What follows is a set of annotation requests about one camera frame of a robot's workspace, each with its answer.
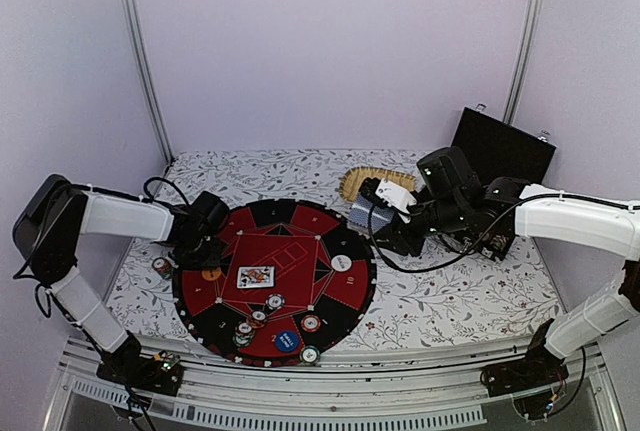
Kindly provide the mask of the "orange big blind button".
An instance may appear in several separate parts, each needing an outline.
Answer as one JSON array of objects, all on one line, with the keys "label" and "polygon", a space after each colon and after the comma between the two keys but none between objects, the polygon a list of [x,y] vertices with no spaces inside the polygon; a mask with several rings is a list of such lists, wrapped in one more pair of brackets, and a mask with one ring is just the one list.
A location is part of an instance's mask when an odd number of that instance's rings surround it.
[{"label": "orange big blind button", "polygon": [[213,282],[220,278],[222,271],[220,268],[205,269],[201,271],[201,276],[205,281]]}]

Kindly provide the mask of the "multicolour chip stack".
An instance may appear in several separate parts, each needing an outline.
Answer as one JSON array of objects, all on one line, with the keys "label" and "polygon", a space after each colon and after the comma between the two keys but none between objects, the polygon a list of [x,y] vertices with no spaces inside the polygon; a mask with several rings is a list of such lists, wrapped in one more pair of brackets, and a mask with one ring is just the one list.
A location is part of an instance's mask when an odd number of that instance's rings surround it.
[{"label": "multicolour chip stack", "polygon": [[170,279],[173,273],[173,266],[165,257],[158,257],[151,263],[151,268],[162,278]]}]

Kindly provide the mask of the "round red black poker mat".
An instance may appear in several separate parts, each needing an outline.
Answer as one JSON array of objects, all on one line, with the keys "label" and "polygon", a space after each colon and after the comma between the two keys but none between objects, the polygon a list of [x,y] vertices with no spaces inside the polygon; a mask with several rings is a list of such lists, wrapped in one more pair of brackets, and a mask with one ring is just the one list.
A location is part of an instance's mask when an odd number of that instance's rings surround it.
[{"label": "round red black poker mat", "polygon": [[[294,366],[305,346],[323,352],[345,339],[364,319],[373,301],[377,269],[373,253],[339,213],[320,204],[292,199],[254,201],[230,211],[222,241],[222,275],[205,281],[201,271],[181,271],[173,276],[176,310],[191,337],[210,352],[235,363],[254,367]],[[331,267],[333,256],[353,261],[347,272]],[[275,285],[263,289],[238,289],[238,268],[274,266]],[[285,298],[282,309],[266,306],[270,294]],[[238,323],[254,310],[268,315],[247,347],[238,348],[233,334]],[[301,319],[316,315],[318,331],[302,330]],[[285,330],[300,339],[296,351],[284,354],[274,339]]]}]

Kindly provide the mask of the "blue white poker chip stack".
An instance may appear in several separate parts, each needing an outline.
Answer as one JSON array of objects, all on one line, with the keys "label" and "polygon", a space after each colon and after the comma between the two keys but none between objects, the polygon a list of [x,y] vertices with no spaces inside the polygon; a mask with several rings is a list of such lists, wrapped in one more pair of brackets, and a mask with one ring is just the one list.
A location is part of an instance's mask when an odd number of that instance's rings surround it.
[{"label": "blue white poker chip stack", "polygon": [[248,322],[243,321],[237,324],[233,334],[233,342],[236,347],[243,348],[251,344],[256,334],[256,329]]}]

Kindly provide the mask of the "white dealer button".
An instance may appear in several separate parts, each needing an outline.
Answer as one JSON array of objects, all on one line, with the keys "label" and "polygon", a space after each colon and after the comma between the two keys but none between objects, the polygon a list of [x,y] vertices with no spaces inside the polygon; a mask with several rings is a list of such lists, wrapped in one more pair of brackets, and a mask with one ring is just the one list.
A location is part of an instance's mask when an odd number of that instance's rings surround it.
[{"label": "white dealer button", "polygon": [[351,258],[344,254],[333,256],[331,259],[331,267],[336,272],[347,272],[353,266]]}]

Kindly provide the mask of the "blue small blind button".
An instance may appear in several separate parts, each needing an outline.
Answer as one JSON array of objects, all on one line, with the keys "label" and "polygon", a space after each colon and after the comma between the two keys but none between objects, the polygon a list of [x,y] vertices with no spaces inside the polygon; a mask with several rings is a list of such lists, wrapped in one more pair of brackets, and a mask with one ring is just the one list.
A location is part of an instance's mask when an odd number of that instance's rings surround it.
[{"label": "blue small blind button", "polygon": [[276,349],[284,354],[293,353],[296,351],[300,344],[299,336],[292,330],[285,330],[279,332],[275,339],[274,344]]}]

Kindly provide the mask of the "red white poker chip stack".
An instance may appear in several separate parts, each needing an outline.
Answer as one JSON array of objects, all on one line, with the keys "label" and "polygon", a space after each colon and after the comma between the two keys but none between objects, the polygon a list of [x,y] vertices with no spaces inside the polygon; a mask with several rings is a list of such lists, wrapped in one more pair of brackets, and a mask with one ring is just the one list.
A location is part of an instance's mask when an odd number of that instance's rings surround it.
[{"label": "red white poker chip stack", "polygon": [[316,315],[306,315],[301,319],[302,330],[307,333],[313,333],[321,327],[321,320]]}]

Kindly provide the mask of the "green poker chip stack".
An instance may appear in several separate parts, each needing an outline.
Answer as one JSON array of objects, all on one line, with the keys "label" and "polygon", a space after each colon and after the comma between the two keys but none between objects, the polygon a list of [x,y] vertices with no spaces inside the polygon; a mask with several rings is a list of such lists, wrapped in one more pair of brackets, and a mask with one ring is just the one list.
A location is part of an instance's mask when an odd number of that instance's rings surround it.
[{"label": "green poker chip stack", "polygon": [[314,346],[305,346],[301,350],[299,358],[306,365],[315,365],[320,359],[320,351]]}]

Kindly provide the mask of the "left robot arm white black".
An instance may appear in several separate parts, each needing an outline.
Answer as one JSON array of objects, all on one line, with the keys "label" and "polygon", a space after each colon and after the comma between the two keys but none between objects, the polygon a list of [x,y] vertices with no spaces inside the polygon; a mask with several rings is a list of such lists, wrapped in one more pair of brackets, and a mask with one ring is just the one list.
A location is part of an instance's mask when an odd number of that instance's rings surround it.
[{"label": "left robot arm white black", "polygon": [[85,234],[145,239],[170,247],[179,270],[209,271],[220,265],[218,236],[229,218],[229,207],[210,192],[170,204],[150,194],[135,197],[52,174],[13,226],[12,240],[24,259],[14,277],[37,281],[83,332],[100,355],[99,378],[127,391],[176,396],[184,375],[179,357],[166,351],[143,356],[139,340],[81,275],[77,244]]}]

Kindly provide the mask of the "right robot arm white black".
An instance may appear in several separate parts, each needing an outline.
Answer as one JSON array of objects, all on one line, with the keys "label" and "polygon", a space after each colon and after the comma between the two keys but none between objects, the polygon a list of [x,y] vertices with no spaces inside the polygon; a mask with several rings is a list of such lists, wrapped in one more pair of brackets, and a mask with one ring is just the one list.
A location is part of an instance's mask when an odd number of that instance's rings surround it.
[{"label": "right robot arm white black", "polygon": [[565,361],[578,349],[639,315],[639,204],[609,201],[499,177],[480,182],[461,149],[442,148],[417,164],[425,184],[410,192],[388,179],[366,179],[360,191],[394,216],[382,231],[401,255],[431,235],[465,233],[473,248],[497,237],[555,239],[623,257],[624,277],[582,304],[544,322],[525,355],[486,366],[481,382],[491,396],[564,380]]}]

